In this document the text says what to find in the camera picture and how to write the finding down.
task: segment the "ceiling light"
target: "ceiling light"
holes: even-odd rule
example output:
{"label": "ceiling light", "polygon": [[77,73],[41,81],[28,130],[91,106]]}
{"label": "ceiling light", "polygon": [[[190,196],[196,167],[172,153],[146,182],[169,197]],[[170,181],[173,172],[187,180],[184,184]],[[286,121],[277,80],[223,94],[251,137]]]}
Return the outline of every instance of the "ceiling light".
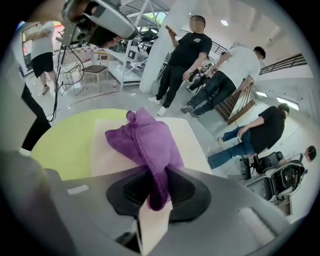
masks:
{"label": "ceiling light", "polygon": [[293,101],[290,101],[290,100],[286,100],[284,98],[279,98],[279,97],[276,97],[276,99],[278,100],[278,102],[280,103],[287,103],[289,107],[295,109],[295,110],[300,110],[300,106],[299,104],[293,102]]}
{"label": "ceiling light", "polygon": [[262,96],[262,97],[268,97],[268,95],[264,92],[256,91],[255,93]]}
{"label": "ceiling light", "polygon": [[225,26],[229,26],[228,21],[226,21],[226,20],[224,20],[224,19],[221,20],[221,23],[222,23],[223,25],[225,25]]}

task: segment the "white pillar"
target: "white pillar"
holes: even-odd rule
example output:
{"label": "white pillar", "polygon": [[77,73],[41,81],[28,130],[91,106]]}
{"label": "white pillar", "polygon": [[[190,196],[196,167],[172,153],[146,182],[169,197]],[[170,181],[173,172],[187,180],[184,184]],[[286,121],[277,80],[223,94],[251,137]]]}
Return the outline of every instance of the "white pillar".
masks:
{"label": "white pillar", "polygon": [[172,41],[168,30],[165,28],[166,25],[177,33],[183,25],[189,22],[189,13],[194,10],[199,2],[202,2],[202,0],[176,0],[173,4],[161,25],[158,33],[159,38],[154,42],[144,67],[139,86],[142,92],[148,93],[150,91],[153,82],[157,79],[167,53],[172,50]]}

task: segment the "black shorts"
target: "black shorts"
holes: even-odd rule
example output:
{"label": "black shorts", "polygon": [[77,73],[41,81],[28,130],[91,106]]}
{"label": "black shorts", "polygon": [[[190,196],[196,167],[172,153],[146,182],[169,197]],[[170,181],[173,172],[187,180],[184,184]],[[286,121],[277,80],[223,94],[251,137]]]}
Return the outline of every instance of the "black shorts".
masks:
{"label": "black shorts", "polygon": [[33,72],[38,78],[43,72],[51,72],[54,70],[54,60],[52,52],[46,52],[38,55],[31,60]]}

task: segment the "short hair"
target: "short hair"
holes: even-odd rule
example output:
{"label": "short hair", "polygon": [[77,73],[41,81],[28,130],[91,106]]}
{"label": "short hair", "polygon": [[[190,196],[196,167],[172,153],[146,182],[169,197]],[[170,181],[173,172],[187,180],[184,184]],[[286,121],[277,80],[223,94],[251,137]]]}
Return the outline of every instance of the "short hair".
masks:
{"label": "short hair", "polygon": [[279,111],[280,111],[280,113],[281,113],[281,116],[282,116],[283,120],[286,120],[287,115],[286,115],[285,111],[286,111],[288,114],[289,114],[289,112],[290,112],[290,108],[289,108],[288,104],[287,104],[287,103],[281,103],[281,104],[278,106],[278,109],[279,109]]}
{"label": "short hair", "polygon": [[264,59],[266,58],[266,51],[262,47],[256,46],[253,50],[260,54]]}
{"label": "short hair", "polygon": [[308,150],[308,155],[309,155],[310,160],[313,161],[317,156],[317,150],[316,150],[315,146],[309,146],[307,148],[307,150]]}
{"label": "short hair", "polygon": [[204,23],[204,27],[206,27],[206,19],[205,19],[203,16],[201,16],[201,15],[193,15],[193,16],[191,17],[191,19],[192,19],[192,18],[199,19],[200,21],[202,21],[202,22]]}

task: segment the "gray machine surface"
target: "gray machine surface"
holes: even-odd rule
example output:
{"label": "gray machine surface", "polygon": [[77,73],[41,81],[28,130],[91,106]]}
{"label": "gray machine surface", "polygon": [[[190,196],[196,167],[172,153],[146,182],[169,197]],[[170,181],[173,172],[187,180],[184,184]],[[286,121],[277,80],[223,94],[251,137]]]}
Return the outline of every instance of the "gray machine surface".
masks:
{"label": "gray machine surface", "polygon": [[[139,171],[141,168],[137,167],[68,181],[61,181],[54,170],[46,171],[51,198],[80,255],[99,255],[103,250],[108,255],[134,255],[112,241],[131,230],[133,218],[118,215],[108,202],[106,191],[114,182]],[[276,236],[289,226],[278,208],[235,181],[190,169],[174,171],[201,180],[211,192],[211,203],[194,221],[170,224],[151,256],[247,255],[258,250],[260,244],[238,215],[242,208],[252,208]],[[68,194],[68,189],[82,185],[89,189]]]}

